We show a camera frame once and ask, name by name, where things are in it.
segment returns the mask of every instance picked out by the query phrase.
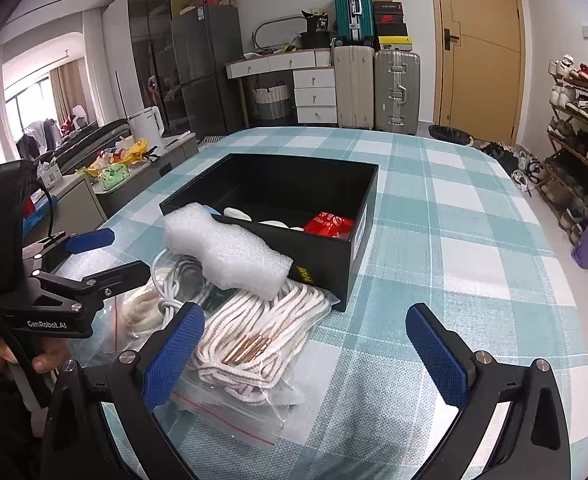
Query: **door handle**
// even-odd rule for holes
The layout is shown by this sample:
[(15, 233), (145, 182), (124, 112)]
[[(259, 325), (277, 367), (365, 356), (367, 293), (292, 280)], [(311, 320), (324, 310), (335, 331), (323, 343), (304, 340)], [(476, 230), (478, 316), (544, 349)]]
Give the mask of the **door handle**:
[(445, 50), (451, 50), (451, 40), (460, 41), (460, 36), (452, 36), (449, 29), (445, 29)]

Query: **beige suitcase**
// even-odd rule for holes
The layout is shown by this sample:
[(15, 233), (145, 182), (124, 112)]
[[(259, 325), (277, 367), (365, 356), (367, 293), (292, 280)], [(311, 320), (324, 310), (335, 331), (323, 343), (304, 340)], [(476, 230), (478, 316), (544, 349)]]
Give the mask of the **beige suitcase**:
[(334, 49), (338, 126), (374, 127), (374, 49), (337, 46)]

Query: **blue plaid tablecloth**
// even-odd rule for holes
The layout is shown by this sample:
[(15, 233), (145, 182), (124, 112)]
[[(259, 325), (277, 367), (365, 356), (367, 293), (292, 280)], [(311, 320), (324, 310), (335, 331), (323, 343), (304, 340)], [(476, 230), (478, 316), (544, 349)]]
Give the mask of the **blue plaid tablecloth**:
[[(292, 407), (275, 446), (239, 442), (173, 402), (157, 409), (199, 478), (410, 479), (456, 413), (407, 339), (405, 314), (416, 302), (428, 304), (472, 350), (512, 364), (529, 366), (537, 357), (551, 363), (570, 430), (573, 478), (584, 477), (588, 358), (574, 299), (520, 191), (495, 160), (472, 148), (343, 128), (238, 132), (142, 192), (105, 224), (116, 234), (113, 246), (74, 256), (63, 272), (79, 278), (98, 265), (136, 258), (150, 264), (163, 248), (159, 203), (228, 153), (370, 162), (379, 166), (378, 193), (347, 311), (332, 312), (308, 342), (296, 365), (306, 400)], [(94, 329), (82, 344), (96, 351), (93, 340), (109, 327), (97, 319)], [(311, 354), (313, 365), (305, 366)], [(504, 416), (506, 406), (496, 412)], [(466, 478), (481, 472), (500, 424), (497, 418), (490, 425)], [(120, 451), (136, 468), (114, 426)]]

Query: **bubble wrap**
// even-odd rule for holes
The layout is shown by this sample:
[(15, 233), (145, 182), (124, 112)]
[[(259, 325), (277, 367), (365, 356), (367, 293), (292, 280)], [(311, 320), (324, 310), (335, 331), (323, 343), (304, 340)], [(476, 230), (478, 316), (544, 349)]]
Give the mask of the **bubble wrap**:
[(218, 288), (242, 288), (271, 300), (285, 283), (292, 259), (234, 224), (221, 224), (192, 203), (165, 216), (165, 246), (198, 258), (203, 276)]

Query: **suitcase handle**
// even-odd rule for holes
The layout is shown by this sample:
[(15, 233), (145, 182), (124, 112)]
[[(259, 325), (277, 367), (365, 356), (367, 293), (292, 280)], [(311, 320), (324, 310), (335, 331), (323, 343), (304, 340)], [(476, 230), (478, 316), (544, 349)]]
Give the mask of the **suitcase handle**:
[(392, 98), (401, 100), (399, 104), (404, 105), (407, 102), (407, 88), (398, 85), (397, 90), (394, 90), (393, 88), (390, 88), (389, 90), (392, 93)]
[(354, 16), (363, 13), (363, 4), (360, 0), (349, 0), (349, 2), (351, 3), (351, 13)]

